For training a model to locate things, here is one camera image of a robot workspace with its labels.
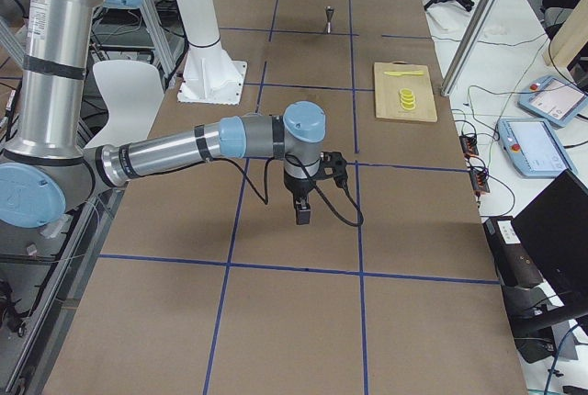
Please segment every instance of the yellow knife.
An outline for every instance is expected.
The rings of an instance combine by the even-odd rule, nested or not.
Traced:
[[[404,75],[424,75],[423,71],[387,71],[384,72],[387,76],[404,76]]]

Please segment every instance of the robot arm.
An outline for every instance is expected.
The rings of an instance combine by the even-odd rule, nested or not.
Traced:
[[[18,131],[1,151],[0,220],[39,227],[109,187],[219,156],[284,160],[297,223],[309,222],[307,196],[317,180],[332,177],[346,188],[345,160],[322,154],[325,117],[309,102],[288,107],[283,117],[225,118],[170,137],[82,151],[76,131],[92,14],[104,2],[31,0]]]
[[[324,112],[315,104],[299,101],[290,105],[283,116],[224,118],[172,136],[120,147],[98,147],[89,150],[88,156],[106,186],[122,186],[131,179],[219,157],[284,160],[284,185],[292,193],[296,222],[305,224],[311,217],[308,194],[316,181],[332,177],[325,173],[331,153],[322,152],[324,135]],[[339,164],[344,164],[337,154]],[[341,169],[346,179],[345,166]]]

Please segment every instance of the blue joint cap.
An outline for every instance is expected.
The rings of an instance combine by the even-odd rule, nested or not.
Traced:
[[[247,149],[245,126],[239,117],[219,121],[220,153],[228,158],[243,158]]]
[[[0,219],[21,228],[53,222],[65,212],[59,186],[38,168],[0,164]]]
[[[321,142],[326,134],[326,117],[316,104],[299,101],[289,105],[284,112],[284,126],[297,140]]]
[[[143,4],[143,0],[107,0],[104,7],[108,9],[138,9]]]

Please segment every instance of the cutting board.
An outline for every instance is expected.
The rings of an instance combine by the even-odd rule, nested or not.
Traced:
[[[422,75],[389,76],[385,72],[422,71]],[[375,62],[376,118],[402,121],[437,122],[435,99],[427,66]],[[411,89],[415,96],[414,110],[401,105],[401,89]]]

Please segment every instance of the white table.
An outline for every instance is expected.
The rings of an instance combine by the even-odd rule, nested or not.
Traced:
[[[434,36],[437,59],[444,74],[458,48],[458,42],[455,40],[461,39],[470,18],[471,13],[467,13],[455,2],[433,5],[428,10],[427,20],[431,34]],[[467,68],[460,76],[454,92],[450,95],[451,106],[456,109],[455,119],[471,122],[478,133],[492,134],[491,130],[475,121],[472,106],[475,110],[475,118],[491,128],[500,117],[529,118],[530,115],[516,105],[517,95],[497,96],[470,87],[478,85],[495,93],[514,92],[524,90],[541,76],[558,75],[554,68],[547,66],[543,61],[542,53],[548,45],[547,36],[542,36],[543,33],[543,28],[526,0],[499,0],[483,30],[481,41],[512,45],[521,41],[535,40],[517,46],[479,43],[471,54]],[[567,71],[563,70],[563,72],[569,77]],[[457,122],[456,125],[460,131],[463,123]],[[464,131],[471,131],[471,127],[466,124]],[[588,140],[588,122],[574,119],[567,127],[558,130],[557,134],[564,145],[586,141]],[[490,162],[492,176],[500,179],[513,190],[515,204],[509,214],[516,215],[549,184],[550,180],[523,178],[507,159],[501,145],[497,142],[491,144],[491,142],[490,136],[479,136],[481,159],[486,163]],[[570,149],[569,155],[578,168],[580,179],[588,185],[588,144]],[[481,198],[481,216],[505,213],[513,204],[511,193],[495,180],[490,180],[490,189],[491,193]],[[548,286],[546,286],[546,293],[552,295]],[[580,330],[574,333],[581,342],[588,341]],[[562,378],[554,377],[551,380],[550,390],[562,392],[563,385],[588,388],[588,346],[578,346],[577,351],[579,361],[567,361],[562,358],[558,361],[557,369],[565,375]],[[529,365],[521,358],[521,363],[527,386],[530,389],[543,389],[552,358],[533,365]]]

